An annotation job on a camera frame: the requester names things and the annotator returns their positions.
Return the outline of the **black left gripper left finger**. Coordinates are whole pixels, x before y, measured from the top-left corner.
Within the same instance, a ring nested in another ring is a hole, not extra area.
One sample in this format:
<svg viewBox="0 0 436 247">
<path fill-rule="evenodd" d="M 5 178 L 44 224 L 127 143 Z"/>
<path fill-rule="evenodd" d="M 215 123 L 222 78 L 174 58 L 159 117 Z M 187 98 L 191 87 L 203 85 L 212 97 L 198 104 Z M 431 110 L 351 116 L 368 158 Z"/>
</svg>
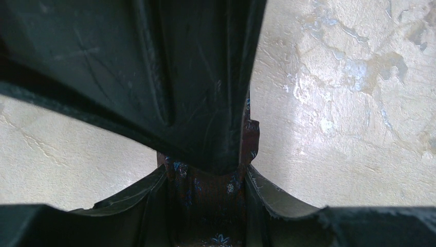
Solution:
<svg viewBox="0 0 436 247">
<path fill-rule="evenodd" d="M 170 246 L 166 181 L 160 166 L 91 209 L 3 205 L 1 246 Z"/>
</svg>

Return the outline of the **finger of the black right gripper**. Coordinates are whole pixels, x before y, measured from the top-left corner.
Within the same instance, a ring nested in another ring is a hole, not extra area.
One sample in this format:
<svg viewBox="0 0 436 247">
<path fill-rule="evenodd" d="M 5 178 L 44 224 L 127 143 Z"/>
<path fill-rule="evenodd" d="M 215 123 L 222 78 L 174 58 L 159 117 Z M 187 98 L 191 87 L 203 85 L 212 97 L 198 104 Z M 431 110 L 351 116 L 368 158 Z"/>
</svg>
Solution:
<svg viewBox="0 0 436 247">
<path fill-rule="evenodd" d="M 203 172 L 240 162 L 266 1 L 1 1 L 1 94 Z"/>
</svg>

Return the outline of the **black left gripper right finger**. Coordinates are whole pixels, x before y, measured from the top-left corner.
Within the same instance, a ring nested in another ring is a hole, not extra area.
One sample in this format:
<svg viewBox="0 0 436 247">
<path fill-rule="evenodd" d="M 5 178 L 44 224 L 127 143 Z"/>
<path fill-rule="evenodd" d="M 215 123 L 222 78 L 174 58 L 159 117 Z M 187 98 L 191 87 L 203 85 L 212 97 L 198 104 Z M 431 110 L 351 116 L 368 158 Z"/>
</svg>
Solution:
<svg viewBox="0 0 436 247">
<path fill-rule="evenodd" d="M 435 246 L 434 207 L 305 203 L 249 166 L 247 246 Z"/>
</svg>

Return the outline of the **maroon blue floral tie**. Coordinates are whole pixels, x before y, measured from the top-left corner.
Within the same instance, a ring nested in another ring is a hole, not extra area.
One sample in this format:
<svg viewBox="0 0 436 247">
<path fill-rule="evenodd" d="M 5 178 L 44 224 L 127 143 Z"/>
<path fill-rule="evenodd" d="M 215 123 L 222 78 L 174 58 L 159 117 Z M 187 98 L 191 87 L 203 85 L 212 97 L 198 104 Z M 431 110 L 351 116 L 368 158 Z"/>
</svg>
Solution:
<svg viewBox="0 0 436 247">
<path fill-rule="evenodd" d="M 245 241 L 245 174 L 259 149 L 259 122 L 246 99 L 240 163 L 227 175 L 208 175 L 157 153 L 167 173 L 169 239 L 173 246 L 242 246 Z"/>
</svg>

